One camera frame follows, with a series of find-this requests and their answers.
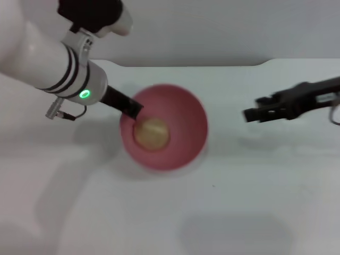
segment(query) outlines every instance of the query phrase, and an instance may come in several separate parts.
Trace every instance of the yellow object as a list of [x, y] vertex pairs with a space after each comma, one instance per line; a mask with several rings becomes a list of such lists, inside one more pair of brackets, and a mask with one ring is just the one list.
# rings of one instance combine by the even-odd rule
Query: yellow object
[[167, 146], [170, 131], [167, 124], [158, 119], [150, 118], [136, 122], [133, 135], [135, 141], [144, 149], [156, 151]]

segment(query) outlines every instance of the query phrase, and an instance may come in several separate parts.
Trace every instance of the pink bowl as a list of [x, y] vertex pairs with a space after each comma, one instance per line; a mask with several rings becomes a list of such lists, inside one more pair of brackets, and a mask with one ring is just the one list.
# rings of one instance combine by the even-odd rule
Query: pink bowl
[[134, 140], [135, 121], [122, 115], [121, 136], [127, 152], [137, 162], [157, 170], [172, 170], [188, 164], [204, 147], [208, 136], [207, 115], [200, 101], [189, 91], [160, 84], [139, 92], [134, 99], [144, 105], [137, 121], [156, 117], [165, 121], [170, 141], [162, 150], [147, 151]]

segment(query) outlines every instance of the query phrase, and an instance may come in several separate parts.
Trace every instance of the black end effector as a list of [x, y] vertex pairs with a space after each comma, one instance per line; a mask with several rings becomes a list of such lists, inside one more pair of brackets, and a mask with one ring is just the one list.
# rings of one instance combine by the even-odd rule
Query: black end effector
[[291, 89], [256, 100], [257, 108], [243, 111], [247, 122], [293, 120], [305, 112], [332, 106], [340, 92], [340, 78], [317, 83], [303, 82]]
[[121, 111], [123, 114], [134, 120], [143, 109], [143, 106], [140, 103], [110, 86], [107, 86], [105, 95], [100, 102]]

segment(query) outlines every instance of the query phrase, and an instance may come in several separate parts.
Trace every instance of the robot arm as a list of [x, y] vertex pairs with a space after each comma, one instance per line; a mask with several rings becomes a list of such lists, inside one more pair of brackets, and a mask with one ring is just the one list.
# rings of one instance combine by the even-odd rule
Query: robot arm
[[247, 122], [273, 121], [281, 118], [293, 120], [305, 112], [331, 107], [330, 121], [333, 124], [333, 112], [340, 104], [340, 78], [316, 83], [303, 82], [291, 89], [274, 93], [271, 97], [256, 100], [257, 108], [243, 112]]
[[61, 41], [44, 35], [22, 15], [18, 0], [0, 0], [0, 71], [44, 92], [56, 101], [46, 116], [75, 120], [60, 111], [64, 99], [97, 102], [136, 118], [142, 106], [107, 84], [103, 69], [88, 60], [94, 35], [127, 35], [132, 19], [120, 0], [59, 0], [58, 12], [73, 22]]

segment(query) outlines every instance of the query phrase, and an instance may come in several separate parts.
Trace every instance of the cable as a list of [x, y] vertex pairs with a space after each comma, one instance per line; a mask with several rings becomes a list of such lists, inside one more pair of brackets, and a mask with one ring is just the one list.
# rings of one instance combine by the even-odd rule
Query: cable
[[83, 116], [86, 113], [86, 111], [87, 111], [87, 106], [84, 105], [84, 111], [81, 114], [79, 114], [78, 116], [76, 116], [75, 119], [80, 118], [81, 116]]
[[65, 120], [69, 120], [69, 121], [75, 121], [77, 118], [80, 118], [81, 116], [83, 116], [86, 113], [86, 111], [87, 111], [86, 105], [84, 105], [84, 111], [78, 116], [73, 116], [69, 113], [66, 113], [66, 112], [59, 110], [56, 117], [63, 118]]

